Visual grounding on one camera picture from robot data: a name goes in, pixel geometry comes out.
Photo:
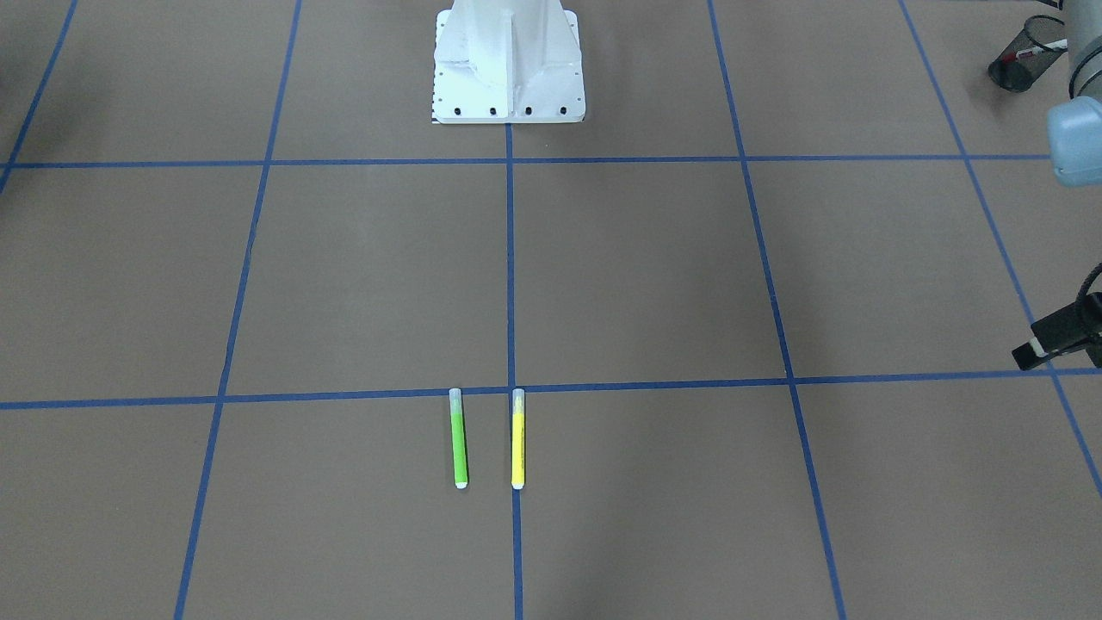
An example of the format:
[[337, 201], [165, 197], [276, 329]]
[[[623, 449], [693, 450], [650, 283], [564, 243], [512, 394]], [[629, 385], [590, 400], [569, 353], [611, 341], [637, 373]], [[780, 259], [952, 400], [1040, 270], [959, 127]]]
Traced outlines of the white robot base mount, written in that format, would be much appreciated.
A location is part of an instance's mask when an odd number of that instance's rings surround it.
[[579, 17], [559, 1], [455, 1], [437, 12], [434, 43], [435, 123], [586, 118]]

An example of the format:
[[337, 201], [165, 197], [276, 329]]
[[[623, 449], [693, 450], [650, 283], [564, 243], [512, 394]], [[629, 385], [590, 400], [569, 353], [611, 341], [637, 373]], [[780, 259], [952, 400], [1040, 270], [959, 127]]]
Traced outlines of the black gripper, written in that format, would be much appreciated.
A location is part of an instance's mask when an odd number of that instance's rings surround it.
[[1096, 369], [1101, 369], [1101, 294], [1087, 294], [1082, 307], [1077, 302], [1031, 323], [1031, 337], [1012, 350], [1020, 370], [1031, 370], [1054, 358], [1084, 350]]

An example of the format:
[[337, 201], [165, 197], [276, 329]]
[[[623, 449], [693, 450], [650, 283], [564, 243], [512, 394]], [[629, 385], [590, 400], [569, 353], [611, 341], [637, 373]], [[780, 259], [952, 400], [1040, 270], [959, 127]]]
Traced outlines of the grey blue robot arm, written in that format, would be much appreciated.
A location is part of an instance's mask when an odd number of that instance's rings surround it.
[[[1068, 101], [1046, 117], [1052, 172], [1065, 187], [1099, 184], [1099, 3], [1048, 1], [1062, 17], [1028, 17], [1014, 40], [988, 64], [988, 78], [1011, 93], [1030, 89], [1055, 59], [1067, 56]], [[1085, 350], [1099, 367], [1099, 293], [1094, 267], [1074, 301], [1031, 323], [1031, 340], [1012, 350], [1022, 370]]]

